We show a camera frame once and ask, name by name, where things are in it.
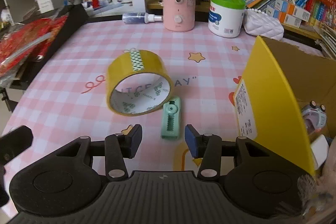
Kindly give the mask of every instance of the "cardboard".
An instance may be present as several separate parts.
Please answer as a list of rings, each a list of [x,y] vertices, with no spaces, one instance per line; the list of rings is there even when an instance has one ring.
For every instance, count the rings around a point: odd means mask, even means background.
[[[240,135],[254,139],[314,175],[311,140],[301,108],[311,100],[324,104],[327,126],[323,134],[335,136],[335,72],[334,60],[307,54],[288,43],[257,37],[234,96]],[[242,86],[245,98],[239,95]]]

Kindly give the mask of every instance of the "plastic bag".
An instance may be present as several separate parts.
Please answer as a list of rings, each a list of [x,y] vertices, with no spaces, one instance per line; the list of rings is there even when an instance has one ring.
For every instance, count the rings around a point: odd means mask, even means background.
[[[36,48],[34,48],[33,52],[30,55],[30,59],[32,61],[41,61],[44,58],[44,56],[48,51],[49,46],[52,44],[55,37],[58,35],[59,31],[63,27],[67,18],[68,16],[64,15],[49,22],[48,32],[51,32],[51,37],[48,40],[38,44]]]
[[[0,77],[27,57],[34,47],[48,39],[51,19],[44,18],[24,25],[18,31],[2,37],[0,40]]]

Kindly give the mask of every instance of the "tape inner core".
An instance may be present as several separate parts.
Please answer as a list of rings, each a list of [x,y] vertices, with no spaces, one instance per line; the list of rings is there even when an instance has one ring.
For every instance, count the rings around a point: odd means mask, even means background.
[[[117,112],[124,114],[140,114],[158,107],[170,92],[169,82],[164,77],[158,76],[158,80],[142,91],[121,92],[114,89],[110,96],[110,105]]]

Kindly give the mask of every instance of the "knob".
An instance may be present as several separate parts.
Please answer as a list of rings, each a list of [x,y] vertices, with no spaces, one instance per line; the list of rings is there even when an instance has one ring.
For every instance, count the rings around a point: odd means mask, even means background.
[[[175,21],[176,23],[181,23],[181,22],[182,22],[182,17],[181,17],[181,16],[175,16],[175,17],[174,17],[174,21]]]

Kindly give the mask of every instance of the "green lid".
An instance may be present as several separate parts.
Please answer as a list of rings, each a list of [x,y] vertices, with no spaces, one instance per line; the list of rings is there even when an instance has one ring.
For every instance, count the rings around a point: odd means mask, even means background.
[[[245,0],[211,0],[213,3],[231,9],[245,9]]]

